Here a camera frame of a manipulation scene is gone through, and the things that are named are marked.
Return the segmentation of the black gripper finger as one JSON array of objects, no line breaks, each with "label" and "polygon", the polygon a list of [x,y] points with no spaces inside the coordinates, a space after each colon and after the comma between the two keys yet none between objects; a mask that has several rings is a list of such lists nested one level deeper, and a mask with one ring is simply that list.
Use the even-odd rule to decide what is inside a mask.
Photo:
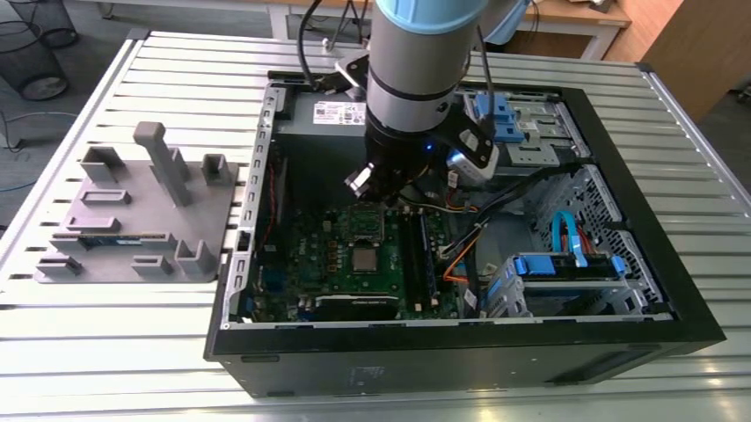
[{"label": "black gripper finger", "polygon": [[385,204],[391,207],[413,189],[414,178],[391,175],[385,182]]},{"label": "black gripper finger", "polygon": [[345,184],[359,201],[382,202],[385,200],[385,179],[379,167],[369,163],[351,173]]}]

